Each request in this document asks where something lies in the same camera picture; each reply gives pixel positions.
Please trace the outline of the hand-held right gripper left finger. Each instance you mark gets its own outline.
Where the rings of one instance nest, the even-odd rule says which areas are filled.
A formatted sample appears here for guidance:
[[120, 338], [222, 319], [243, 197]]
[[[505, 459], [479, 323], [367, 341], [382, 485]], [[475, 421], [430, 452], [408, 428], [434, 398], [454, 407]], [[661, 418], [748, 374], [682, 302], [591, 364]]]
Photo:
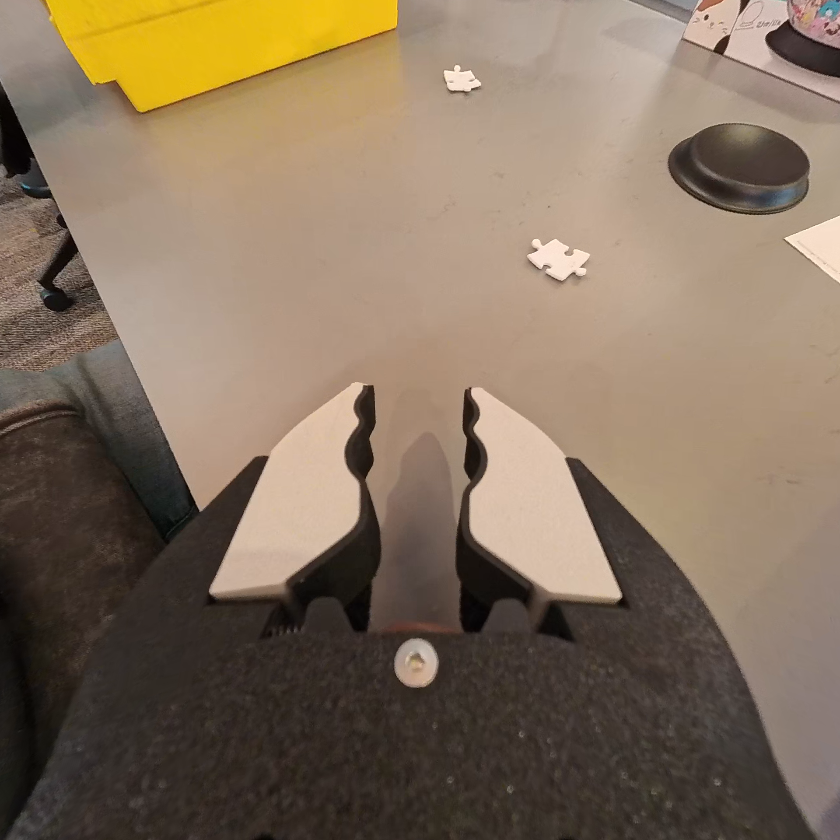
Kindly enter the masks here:
[[208, 589], [215, 603], [272, 602], [302, 625], [313, 602], [337, 601], [369, 629], [382, 536], [367, 478], [375, 389], [354, 382], [271, 449]]

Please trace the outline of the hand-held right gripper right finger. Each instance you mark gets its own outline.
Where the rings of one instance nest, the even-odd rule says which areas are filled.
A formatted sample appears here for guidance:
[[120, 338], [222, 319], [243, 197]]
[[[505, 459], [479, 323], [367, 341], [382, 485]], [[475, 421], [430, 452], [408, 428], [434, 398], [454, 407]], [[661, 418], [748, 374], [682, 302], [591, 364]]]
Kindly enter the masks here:
[[614, 608], [623, 592], [560, 446], [488, 390], [463, 404], [467, 486], [458, 513], [459, 619], [481, 631], [512, 601], [530, 628], [567, 634], [562, 605]]

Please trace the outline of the yellow plastic bin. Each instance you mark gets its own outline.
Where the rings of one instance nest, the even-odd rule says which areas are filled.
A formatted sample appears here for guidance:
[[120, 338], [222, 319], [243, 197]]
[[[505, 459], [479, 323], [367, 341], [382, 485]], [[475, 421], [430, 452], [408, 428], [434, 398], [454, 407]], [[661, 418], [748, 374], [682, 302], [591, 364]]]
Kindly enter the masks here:
[[397, 1], [46, 1], [90, 82], [148, 112], [393, 30]]

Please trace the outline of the colourful puzzle ball box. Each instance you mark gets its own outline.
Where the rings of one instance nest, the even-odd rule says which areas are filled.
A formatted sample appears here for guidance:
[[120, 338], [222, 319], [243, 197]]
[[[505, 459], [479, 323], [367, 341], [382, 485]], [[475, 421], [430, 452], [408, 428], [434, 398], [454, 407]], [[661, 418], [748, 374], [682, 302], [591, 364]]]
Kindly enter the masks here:
[[701, 1], [682, 39], [839, 102], [838, 1]]

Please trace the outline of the person's jeans leg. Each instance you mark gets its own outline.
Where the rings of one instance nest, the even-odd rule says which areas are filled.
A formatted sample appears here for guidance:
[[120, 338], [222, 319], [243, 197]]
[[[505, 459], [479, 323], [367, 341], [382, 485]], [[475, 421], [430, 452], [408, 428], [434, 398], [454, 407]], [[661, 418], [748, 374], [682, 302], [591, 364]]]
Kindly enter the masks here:
[[120, 339], [46, 371], [2, 369], [2, 411], [72, 404], [120, 467], [164, 541], [198, 508]]

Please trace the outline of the person's dark grey garment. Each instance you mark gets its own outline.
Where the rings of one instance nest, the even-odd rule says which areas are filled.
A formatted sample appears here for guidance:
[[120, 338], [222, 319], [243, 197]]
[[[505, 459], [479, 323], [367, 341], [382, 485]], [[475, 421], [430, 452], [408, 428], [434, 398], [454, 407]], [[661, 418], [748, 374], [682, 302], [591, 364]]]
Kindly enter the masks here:
[[54, 748], [92, 648], [164, 541], [71, 403], [1, 419], [1, 821]]

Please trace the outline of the dark office chair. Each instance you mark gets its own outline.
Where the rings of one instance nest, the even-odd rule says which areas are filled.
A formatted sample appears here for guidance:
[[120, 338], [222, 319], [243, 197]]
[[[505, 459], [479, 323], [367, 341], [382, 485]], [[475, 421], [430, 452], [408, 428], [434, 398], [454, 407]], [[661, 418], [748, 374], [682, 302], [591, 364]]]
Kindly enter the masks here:
[[[1, 88], [1, 162], [7, 178], [15, 179], [25, 195], [38, 200], [54, 199], [28, 137], [3, 87]], [[73, 305], [73, 300], [56, 285], [56, 279], [78, 254], [78, 247], [62, 213], [57, 214], [56, 222], [65, 231], [64, 237], [38, 279], [38, 284], [44, 306], [53, 312], [64, 312]]]

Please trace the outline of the white printed instruction leaflet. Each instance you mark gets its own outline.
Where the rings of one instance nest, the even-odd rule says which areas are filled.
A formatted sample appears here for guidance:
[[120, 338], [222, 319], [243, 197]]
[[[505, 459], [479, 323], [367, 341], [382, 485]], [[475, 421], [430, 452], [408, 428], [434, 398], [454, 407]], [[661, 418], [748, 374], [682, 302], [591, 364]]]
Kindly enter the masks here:
[[799, 233], [784, 237], [784, 241], [810, 260], [816, 267], [839, 283], [839, 216], [835, 216]]

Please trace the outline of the black round stand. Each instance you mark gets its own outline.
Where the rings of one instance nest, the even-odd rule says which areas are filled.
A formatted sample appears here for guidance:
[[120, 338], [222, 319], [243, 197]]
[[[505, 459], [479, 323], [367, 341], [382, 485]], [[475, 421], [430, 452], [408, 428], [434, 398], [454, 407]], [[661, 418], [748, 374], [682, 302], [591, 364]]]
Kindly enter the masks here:
[[711, 125], [670, 152], [675, 183], [703, 203], [746, 215], [779, 214], [805, 199], [811, 164], [774, 130], [742, 122]]

